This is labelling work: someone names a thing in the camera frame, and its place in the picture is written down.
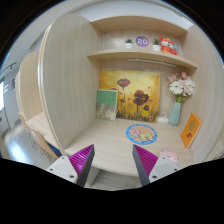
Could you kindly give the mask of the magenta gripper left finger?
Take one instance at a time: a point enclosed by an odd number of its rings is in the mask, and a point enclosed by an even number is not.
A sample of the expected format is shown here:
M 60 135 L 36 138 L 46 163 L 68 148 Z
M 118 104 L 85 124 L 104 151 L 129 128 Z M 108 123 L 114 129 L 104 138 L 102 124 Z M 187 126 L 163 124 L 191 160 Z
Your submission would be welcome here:
M 47 171 L 78 186 L 84 187 L 94 155 L 94 145 L 89 145 L 69 157 L 61 156 L 47 168 Z

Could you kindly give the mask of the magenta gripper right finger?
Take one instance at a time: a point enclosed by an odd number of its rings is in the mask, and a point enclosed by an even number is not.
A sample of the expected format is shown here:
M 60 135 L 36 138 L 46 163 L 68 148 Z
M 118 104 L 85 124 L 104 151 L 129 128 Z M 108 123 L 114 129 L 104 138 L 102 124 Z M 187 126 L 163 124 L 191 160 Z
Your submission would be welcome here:
M 134 145 L 132 154 L 143 186 L 179 170 L 176 164 L 166 156 L 158 157 L 140 146 Z

